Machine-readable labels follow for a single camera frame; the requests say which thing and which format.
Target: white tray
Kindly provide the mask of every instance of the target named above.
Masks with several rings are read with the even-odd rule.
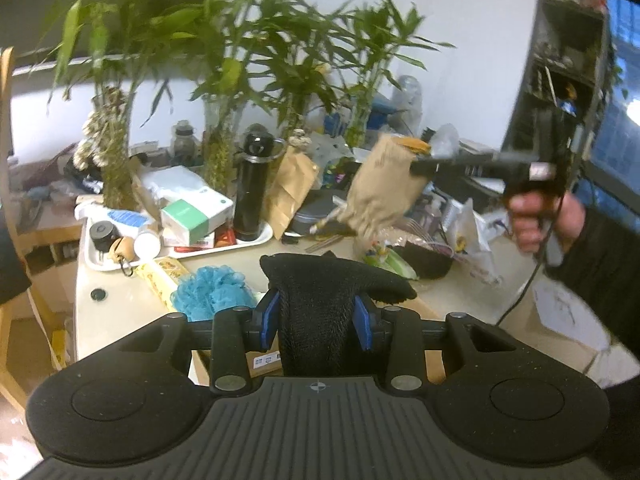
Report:
[[[84,229],[84,261],[87,266],[93,270],[100,270],[100,272],[108,272],[110,270],[120,270],[120,264],[116,264],[111,261],[111,259],[106,254],[101,254],[98,252],[94,244],[91,242],[91,238],[89,238],[89,229],[94,224],[91,219],[86,220],[86,228]],[[233,251],[234,249],[242,249],[243,247],[253,247],[256,245],[262,245],[267,243],[273,237],[273,229],[271,226],[267,224],[267,222],[262,223],[262,230],[260,231],[260,236],[258,236],[253,242],[243,242],[238,240],[236,245],[231,245],[227,247],[218,247],[217,249],[203,249],[201,251],[193,251],[193,253],[177,253],[174,251],[172,247],[163,247],[158,254],[158,258],[161,256],[170,256],[175,258],[176,260],[180,260],[182,258],[193,258],[194,256],[202,256],[203,254],[214,254],[221,253],[223,251]],[[142,264],[140,260],[135,260],[131,263],[131,267],[137,267]]]

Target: black cylinder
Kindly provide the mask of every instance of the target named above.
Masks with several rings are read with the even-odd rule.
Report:
[[[244,140],[234,216],[236,238],[244,242],[251,242],[260,235],[260,212],[269,173],[268,157],[273,145],[273,136],[260,130],[250,131]]]

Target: person's arm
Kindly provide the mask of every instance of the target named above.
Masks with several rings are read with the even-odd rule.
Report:
[[[536,192],[510,201],[521,250],[538,252],[545,237],[538,218],[557,208],[558,200]],[[546,270],[548,275],[580,296],[640,358],[640,237],[570,194],[562,202],[556,233],[566,253],[560,267]]]
[[[640,358],[640,237],[595,209],[564,262],[548,275],[580,296]]]

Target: ribbed gray panel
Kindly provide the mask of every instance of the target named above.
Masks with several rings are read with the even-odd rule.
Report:
[[[524,469],[450,441],[417,399],[371,378],[266,378],[258,392],[214,403],[186,441],[148,462],[88,469],[45,460],[26,480],[604,480],[587,459]]]

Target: bright light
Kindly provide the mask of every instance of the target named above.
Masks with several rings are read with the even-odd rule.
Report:
[[[629,106],[626,107],[626,114],[629,119],[640,126],[640,100],[634,99],[631,101]]]

